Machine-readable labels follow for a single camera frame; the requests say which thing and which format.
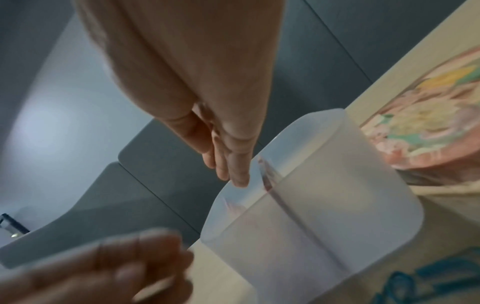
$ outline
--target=hand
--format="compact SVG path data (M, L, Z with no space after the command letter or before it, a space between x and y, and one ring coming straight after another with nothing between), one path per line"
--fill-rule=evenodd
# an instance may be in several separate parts
M267 111L283 0L75 0L116 83L246 187Z
M145 286L174 277L141 304L180 304L192 284L183 272L193 254L178 235L146 231L77 248L0 277L0 304L128 304Z

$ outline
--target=colorful drawing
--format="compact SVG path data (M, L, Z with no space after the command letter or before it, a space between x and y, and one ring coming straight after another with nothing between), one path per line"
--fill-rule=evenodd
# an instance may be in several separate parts
M480 179L480 47L406 88L361 128L409 184Z

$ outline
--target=frosted plastic container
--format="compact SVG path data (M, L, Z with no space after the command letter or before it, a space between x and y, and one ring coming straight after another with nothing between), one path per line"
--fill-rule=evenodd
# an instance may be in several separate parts
M283 176L275 192L325 244L307 237L266 193L255 157L248 188L222 189L200 238L262 299L307 303L421 227L420 202L344 110L301 117L259 155Z

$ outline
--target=plastic container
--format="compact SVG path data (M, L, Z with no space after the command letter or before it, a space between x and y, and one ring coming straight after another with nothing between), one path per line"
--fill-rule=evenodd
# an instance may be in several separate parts
M325 244L312 241L264 190L255 157L248 188L222 189L201 240L263 299L307 303L420 229L420 202L344 110L301 117L260 155L284 177L275 192Z

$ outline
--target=wooden table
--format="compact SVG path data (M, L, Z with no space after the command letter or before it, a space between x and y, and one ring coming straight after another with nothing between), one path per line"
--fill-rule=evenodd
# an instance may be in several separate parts
M465 2L346 109L351 118L361 124L426 71L450 57L480 45L479 15L480 1ZM422 195L450 191L439 190L438 187L414 187L413 190ZM455 191L476 190L460 187ZM324 296L321 299L322 304L368 303L392 271L412 271L468 246L480 244L478 226L426 199L422 202L425 208L425 223L417 237L360 275L362 287L367 293L358 293L353 282L347 281ZM258 303L253 288L205 245L197 241L191 249L195 252L195 262L190 272L195 288L191 303ZM480 302L479 292L462 294L454 302Z

